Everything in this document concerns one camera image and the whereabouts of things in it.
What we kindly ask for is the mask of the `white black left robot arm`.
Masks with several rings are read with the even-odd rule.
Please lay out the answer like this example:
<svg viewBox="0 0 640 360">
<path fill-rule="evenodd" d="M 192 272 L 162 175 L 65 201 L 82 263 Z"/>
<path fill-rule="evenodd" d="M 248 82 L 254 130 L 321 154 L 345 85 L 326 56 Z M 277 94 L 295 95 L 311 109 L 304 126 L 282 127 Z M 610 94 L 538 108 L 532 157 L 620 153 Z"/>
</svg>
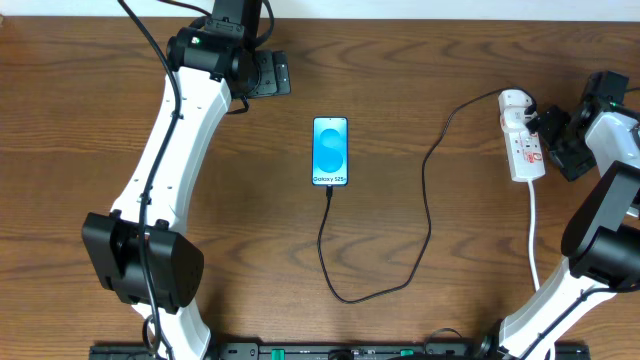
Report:
<svg viewBox="0 0 640 360">
<path fill-rule="evenodd" d="M 165 71 L 157 119 L 136 169 L 106 215 L 89 213 L 83 243 L 101 286 L 143 318 L 142 353 L 202 359 L 212 339 L 196 301 L 203 253 L 187 237 L 194 185 L 232 102 L 286 95 L 286 55 L 265 48 L 268 0 L 218 1 L 155 53 Z"/>
</svg>

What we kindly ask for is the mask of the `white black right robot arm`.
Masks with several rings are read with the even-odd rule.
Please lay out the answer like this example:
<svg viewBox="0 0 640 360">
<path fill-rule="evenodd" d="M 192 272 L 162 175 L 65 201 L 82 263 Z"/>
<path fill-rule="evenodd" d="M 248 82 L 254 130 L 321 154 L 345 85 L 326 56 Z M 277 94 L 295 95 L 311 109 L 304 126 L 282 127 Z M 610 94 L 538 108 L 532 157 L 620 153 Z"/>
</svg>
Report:
<svg viewBox="0 0 640 360">
<path fill-rule="evenodd" d="M 562 260 L 528 302 L 504 318 L 477 350 L 488 359 L 543 359 L 582 316 L 617 294 L 639 289 L 639 114 L 624 105 L 628 77 L 591 74 L 575 110 L 537 113 L 521 89 L 499 96 L 510 166 L 549 155 L 574 181 L 596 168 L 600 180 L 568 222 Z"/>
</svg>

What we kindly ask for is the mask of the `blue Galaxy smartphone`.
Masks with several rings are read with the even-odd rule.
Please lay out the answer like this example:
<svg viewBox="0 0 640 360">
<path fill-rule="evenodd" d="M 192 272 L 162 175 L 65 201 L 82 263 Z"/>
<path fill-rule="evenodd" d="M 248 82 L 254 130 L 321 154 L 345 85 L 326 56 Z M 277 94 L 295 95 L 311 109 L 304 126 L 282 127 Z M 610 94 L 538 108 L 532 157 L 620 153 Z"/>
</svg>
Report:
<svg viewBox="0 0 640 360">
<path fill-rule="evenodd" d="M 312 184 L 346 186 L 349 178 L 348 119 L 316 117 L 312 133 Z"/>
</svg>

